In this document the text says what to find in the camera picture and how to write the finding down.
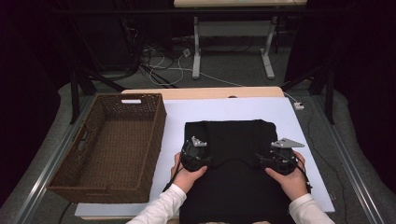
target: metal stand leg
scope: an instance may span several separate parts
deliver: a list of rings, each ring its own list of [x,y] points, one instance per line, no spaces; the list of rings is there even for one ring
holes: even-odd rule
[[[70,124],[74,124],[79,116],[79,99],[78,99],[78,82],[76,78],[76,71],[70,75],[70,89],[72,93],[72,113],[73,117]]]
[[[275,78],[274,70],[272,69],[270,58],[268,57],[268,53],[271,48],[272,38],[274,36],[274,30],[275,30],[274,22],[275,21],[276,21],[276,17],[273,17],[272,22],[270,23],[270,26],[268,28],[268,36],[267,36],[267,40],[265,43],[265,48],[260,49],[260,52],[262,54],[262,62],[264,63],[264,69],[265,69],[265,73],[267,74],[268,79]]]
[[[199,49],[199,30],[198,17],[194,17],[194,39],[195,39],[195,54],[194,64],[192,67],[192,79],[198,79],[201,68],[201,50]]]
[[[325,114],[330,124],[334,124],[334,119],[332,118],[332,98],[334,95],[334,71],[333,67],[330,67],[329,72],[326,76],[327,86],[326,86],[326,102],[325,102]]]

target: person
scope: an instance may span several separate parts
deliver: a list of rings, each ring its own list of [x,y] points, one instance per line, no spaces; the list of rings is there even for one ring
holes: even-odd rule
[[[304,157],[296,151],[294,151],[294,155],[298,158],[297,165],[304,169]],[[179,158],[180,153],[177,153],[175,155],[175,166],[171,169],[171,176],[174,176],[176,172]],[[195,180],[201,177],[206,170],[206,166],[195,172],[189,172],[185,169],[180,170],[170,188],[127,224],[166,223],[187,199],[186,194],[192,188]],[[280,184],[283,191],[290,198],[290,215],[297,224],[334,223],[323,212],[312,195],[308,193],[304,175],[299,169],[295,169],[289,175],[281,175],[271,168],[266,168],[265,172]]]

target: person's right hand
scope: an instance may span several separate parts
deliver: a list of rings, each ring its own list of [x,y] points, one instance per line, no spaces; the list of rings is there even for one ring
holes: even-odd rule
[[[304,169],[304,157],[299,152],[293,152],[298,159],[297,165]],[[285,191],[286,195],[288,195],[292,201],[308,193],[304,175],[297,168],[288,175],[281,175],[271,168],[266,168],[265,172],[280,184],[283,191]]]

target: white sleeve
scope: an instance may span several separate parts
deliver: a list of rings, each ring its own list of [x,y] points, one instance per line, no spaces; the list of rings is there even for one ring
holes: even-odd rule
[[[159,199],[149,204],[145,210],[127,224],[166,223],[175,215],[186,198],[186,193],[177,185],[172,184],[169,189],[160,194]]]
[[[311,194],[305,194],[291,202],[289,211],[296,224],[334,224],[315,202]]]

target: metal bracket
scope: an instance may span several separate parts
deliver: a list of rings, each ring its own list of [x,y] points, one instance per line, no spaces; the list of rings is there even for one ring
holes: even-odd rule
[[[282,138],[276,142],[271,143],[272,147],[280,147],[280,148],[285,148],[285,147],[304,147],[304,144],[294,142],[288,138]]]
[[[207,143],[205,143],[205,142],[199,140],[199,139],[196,138],[195,136],[193,136],[193,137],[191,138],[191,141],[192,141],[192,144],[193,144],[195,147],[207,147]]]

